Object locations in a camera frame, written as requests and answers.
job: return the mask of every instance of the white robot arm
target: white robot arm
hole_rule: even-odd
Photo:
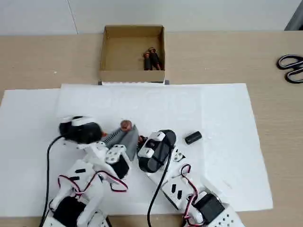
[[[59,192],[50,202],[52,214],[43,227],[109,227],[104,210],[99,208],[104,187],[126,192],[121,180],[128,173],[138,142],[136,126],[119,128],[101,137],[101,128],[87,117],[69,118],[60,124],[65,144],[86,151],[64,174],[58,177]]]
[[[214,187],[208,181],[201,182],[199,176],[192,174],[191,165],[175,144],[176,135],[173,131],[154,132],[145,139],[137,156],[140,169],[183,213],[184,224],[192,227],[243,227],[232,207],[221,203],[211,190]]]
[[[172,130],[138,136],[136,126],[124,122],[115,132],[103,134],[91,118],[74,117],[60,124],[60,134],[68,146],[86,151],[83,159],[58,177],[59,192],[50,202],[52,211],[43,227],[110,227],[106,211],[100,209],[104,187],[126,192],[121,180],[128,173],[137,153],[139,167],[158,185],[168,200],[192,227],[243,227],[229,204],[221,203],[208,182],[191,172],[191,165],[176,144]],[[148,224],[151,227],[149,214]]]

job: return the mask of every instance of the wire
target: wire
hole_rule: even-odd
[[[110,189],[113,191],[113,192],[127,192],[128,190],[128,186],[127,184],[125,184],[123,181],[121,181],[120,179],[112,176],[111,174],[109,174],[108,172],[106,171],[97,171],[95,172],[95,174],[92,176],[91,180],[88,182],[88,184],[86,185],[86,187],[84,188],[83,191],[81,191],[80,187],[78,186],[78,184],[76,182],[74,182],[73,180],[71,180],[68,176],[65,176],[65,175],[59,175],[58,176],[58,185],[59,187],[61,187],[61,184],[60,184],[60,177],[68,180],[69,182],[71,182],[71,184],[73,184],[75,187],[75,191],[76,191],[76,195],[78,196],[81,196],[82,194],[84,194],[86,192],[86,190],[90,187],[92,181],[94,180],[94,178],[100,174],[100,173],[103,173],[103,174],[106,174],[108,177],[110,177],[113,181],[115,182],[118,182],[119,185],[122,185],[123,187],[125,187],[124,190],[118,190],[118,189],[114,189],[113,186],[112,186],[112,183],[110,183]]]
[[[153,195],[153,197],[152,197],[152,199],[151,199],[151,203],[150,203],[150,206],[149,206],[148,211],[147,211],[147,224],[148,224],[149,227],[152,227],[152,225],[151,225],[151,209],[152,209],[153,203],[155,202],[155,199],[156,199],[156,197],[157,197],[157,195],[158,195],[158,192],[159,192],[159,190],[160,190],[160,188],[161,188],[161,186],[162,186],[162,183],[163,183],[163,181],[164,181],[164,178],[165,178],[165,175],[166,175],[167,170],[168,170],[168,168],[169,168],[169,163],[170,163],[170,160],[171,160],[172,145],[171,145],[171,144],[167,144],[167,145],[169,145],[169,148],[170,148],[169,157],[168,157],[168,160],[167,160],[167,164],[166,164],[166,166],[165,166],[163,175],[162,175],[161,180],[160,180],[160,182],[159,182],[159,184],[158,184],[158,187],[157,187],[157,189],[156,189],[156,191],[155,191],[155,194]]]
[[[110,183],[110,189],[111,189],[113,192],[127,192],[128,186],[127,186],[127,184],[125,184],[123,181],[121,181],[120,179],[118,179],[118,178],[112,176],[111,174],[109,174],[109,173],[106,172],[106,171],[103,171],[103,170],[97,171],[97,174],[99,174],[99,173],[104,173],[104,174],[106,174],[106,175],[109,176],[112,180],[114,180],[115,182],[118,182],[120,185],[122,185],[123,187],[125,187],[124,190],[114,189],[113,186],[112,186],[112,183]]]
[[[64,137],[65,135],[61,135],[56,137],[48,146],[47,148],[47,154],[46,154],[46,160],[47,160],[47,167],[46,167],[46,195],[45,195],[45,205],[44,205],[44,210],[43,210],[43,215],[41,217],[41,221],[39,224],[39,227],[43,226],[44,223],[44,219],[46,217],[46,210],[47,210],[47,205],[48,205],[48,194],[49,194],[49,153],[50,150],[52,148],[52,146],[54,145],[55,142],[57,142],[59,139],[61,139],[62,137]]]
[[[190,186],[192,186],[193,190],[194,190],[194,195],[191,195],[189,196],[188,198],[188,202],[187,202],[187,205],[186,205],[186,208],[185,208],[185,212],[183,214],[183,222],[186,221],[188,223],[189,226],[191,227],[200,227],[203,225],[203,223],[201,224],[192,224],[189,219],[191,218],[189,215],[188,215],[188,210],[189,210],[189,207],[190,205],[195,202],[199,196],[199,192],[197,190],[197,188],[194,186],[194,184],[185,176],[185,174],[183,173],[183,170],[185,167],[188,167],[187,169],[187,174],[190,173],[190,170],[191,170],[191,165],[190,164],[185,164],[184,166],[182,166],[181,168],[181,176],[184,177],[188,183],[190,184]]]

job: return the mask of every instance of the open cardboard box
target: open cardboard box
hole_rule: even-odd
[[[163,70],[144,71],[143,54],[154,47]],[[103,82],[163,82],[163,26],[105,26],[100,78]]]

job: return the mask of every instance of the scissors handle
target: scissors handle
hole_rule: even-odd
[[[295,59],[297,61],[294,63],[283,65],[282,61],[285,59]],[[296,68],[299,68],[301,65],[303,65],[303,57],[296,55],[296,54],[284,55],[281,58],[279,58],[278,61],[276,62],[276,66],[281,70],[295,69],[294,71],[296,71]]]
[[[300,72],[303,72],[303,68],[297,68],[296,70],[290,71],[285,74],[285,79],[287,82],[292,84],[301,84],[303,83],[303,79],[293,79],[292,76],[295,74],[298,74]]]

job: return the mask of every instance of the white paper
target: white paper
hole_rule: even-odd
[[[273,208],[245,84],[203,85],[206,177],[236,211]]]
[[[60,122],[56,119],[54,112],[58,93],[58,89],[5,92],[0,109],[0,150],[3,157],[0,159],[0,177],[4,181],[9,182],[9,185],[0,189],[0,200],[6,205],[5,207],[1,206],[0,216],[41,215],[45,198],[46,149],[52,139],[58,136],[58,125]],[[201,97],[198,97],[197,103],[198,105],[201,104]],[[170,115],[172,118],[168,116],[163,118],[161,116],[167,108],[169,109],[168,111],[172,111]],[[119,127],[122,117],[128,117],[132,113],[132,110],[124,111],[122,117],[119,118],[113,116],[113,113],[119,113],[119,111],[115,110],[115,112],[111,112],[112,109],[107,106],[106,111],[103,111],[106,115],[105,119],[98,118],[101,120],[100,125],[107,132]],[[137,109],[140,109],[138,111],[141,111],[141,114],[136,112],[137,115],[132,114],[132,118],[129,119],[134,121],[134,118],[148,117],[148,115],[144,116],[144,108],[137,107]],[[192,110],[187,108],[185,112],[187,111],[188,115],[192,117],[192,114],[196,110],[200,110],[197,112],[197,116],[199,116],[201,114],[199,106],[194,106]],[[159,126],[174,129],[181,138],[188,129],[194,127],[197,130],[202,129],[201,124],[196,122],[192,123],[192,125],[184,126],[184,128],[179,130],[173,127],[173,125],[177,125],[172,122],[173,119],[177,120],[174,117],[176,113],[176,106],[170,108],[169,104],[163,105],[159,115],[155,113],[154,116],[161,116],[165,122],[163,124],[151,122],[150,125],[154,127],[152,130],[158,130],[159,127],[157,124],[160,124]],[[139,127],[140,121],[134,122]],[[151,130],[146,125],[140,126],[140,128],[144,127],[147,134],[149,134]],[[186,147],[182,140],[179,141],[178,146]],[[193,162],[203,160],[202,142],[191,146],[187,149],[187,152],[189,153],[187,157],[192,158]],[[60,142],[54,145],[51,151],[50,198],[54,197],[58,192],[57,175],[66,172],[76,159],[83,158],[83,156],[83,152],[68,149]],[[156,185],[148,179],[145,173],[138,169],[136,162],[137,160],[134,161],[133,168],[125,179],[129,186],[128,193],[113,193],[105,185],[107,191],[102,205],[106,207],[106,211],[109,214],[146,214]],[[152,213],[176,212],[174,207],[160,192]]]
[[[63,85],[58,115],[60,117],[89,113],[95,115],[100,112],[97,109],[101,108],[102,103],[94,98],[98,92],[101,96],[101,91],[106,94],[115,91],[117,92],[115,99],[119,99],[120,92],[126,95],[130,89],[129,86],[132,85],[129,84],[127,87],[120,85],[117,91],[112,87],[105,89],[98,86]],[[132,91],[139,91],[138,96],[140,96],[146,92],[146,86],[140,89],[132,88]],[[203,130],[201,132],[204,137],[206,177],[222,193],[220,196],[223,201],[229,202],[236,211],[271,209],[273,207],[271,191],[245,84],[169,85],[150,88],[150,90],[164,90],[165,92],[170,90],[175,94],[187,91],[188,101],[184,102],[173,101],[175,99],[172,97],[175,95],[162,94],[163,97],[169,97],[173,103],[182,103],[182,107],[185,107],[185,104],[193,104],[192,100],[195,96],[190,93],[190,90],[197,88],[200,89],[202,97]],[[70,103],[68,100],[71,97],[77,97],[77,100],[82,99],[81,104]],[[140,98],[132,97],[132,100],[138,102]]]
[[[209,180],[231,201],[236,211],[272,208],[267,173],[246,86],[189,86],[200,87],[203,93],[202,105],[205,108],[201,132]],[[41,215],[45,198],[46,149],[58,135],[59,120],[55,117],[55,108],[59,92],[58,89],[5,92],[0,108],[0,178],[3,182],[0,188],[3,204],[0,206],[0,216]],[[106,130],[116,127],[109,123],[100,124]],[[83,155],[83,152],[68,149],[60,142],[54,145],[50,155],[50,198],[58,192],[57,175],[68,170]],[[155,185],[144,177],[138,181],[139,188],[149,183],[153,191]],[[146,200],[130,203],[128,197],[122,194],[119,195],[122,200],[116,201],[112,194],[107,193],[103,205],[109,214],[146,214],[152,194],[143,190],[138,190],[138,193]],[[152,212],[177,211],[164,199],[163,203],[157,200]]]

